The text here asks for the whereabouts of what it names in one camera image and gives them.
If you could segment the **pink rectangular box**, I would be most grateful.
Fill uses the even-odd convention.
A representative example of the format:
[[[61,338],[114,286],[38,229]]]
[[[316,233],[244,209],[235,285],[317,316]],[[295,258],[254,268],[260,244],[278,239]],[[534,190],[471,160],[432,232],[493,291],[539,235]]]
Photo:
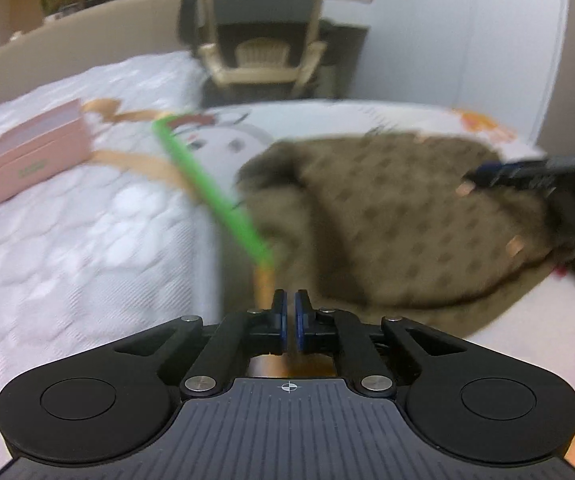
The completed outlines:
[[[0,136],[0,203],[91,157],[91,133],[78,100],[52,108]]]

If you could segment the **beige mesh office chair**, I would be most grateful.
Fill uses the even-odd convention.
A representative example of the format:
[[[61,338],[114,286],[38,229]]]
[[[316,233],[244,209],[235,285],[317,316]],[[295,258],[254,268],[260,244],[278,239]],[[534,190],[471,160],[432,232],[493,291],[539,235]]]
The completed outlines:
[[[324,0],[181,0],[179,37],[207,73],[206,101],[248,90],[305,96],[322,64]]]

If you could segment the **white quilted mattress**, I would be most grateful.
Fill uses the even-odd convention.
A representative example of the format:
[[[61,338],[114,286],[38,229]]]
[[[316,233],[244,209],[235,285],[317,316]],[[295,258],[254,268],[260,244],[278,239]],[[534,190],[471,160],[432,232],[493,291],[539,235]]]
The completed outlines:
[[[74,99],[120,112],[198,109],[206,76],[188,52],[91,68],[0,104],[0,136]],[[86,116],[92,148],[168,157],[150,121]],[[0,391],[33,367],[182,314],[221,314],[219,240],[190,192],[134,166],[82,164],[0,205]],[[0,468],[10,456],[0,436]]]

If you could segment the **beige bed headboard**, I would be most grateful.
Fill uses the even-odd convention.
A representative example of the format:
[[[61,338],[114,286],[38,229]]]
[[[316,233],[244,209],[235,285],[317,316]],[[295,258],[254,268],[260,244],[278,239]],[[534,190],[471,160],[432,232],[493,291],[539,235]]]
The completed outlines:
[[[0,47],[0,104],[95,66],[183,50],[182,0],[115,0]]]

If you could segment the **brown polka dot garment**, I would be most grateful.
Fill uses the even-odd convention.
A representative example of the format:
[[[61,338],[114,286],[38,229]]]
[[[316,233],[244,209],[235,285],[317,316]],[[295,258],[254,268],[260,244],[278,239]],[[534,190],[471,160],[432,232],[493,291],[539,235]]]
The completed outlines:
[[[403,316],[465,337],[557,266],[541,194],[467,188],[466,172],[497,158],[412,132],[285,141],[246,162],[237,187],[276,286],[367,323]]]

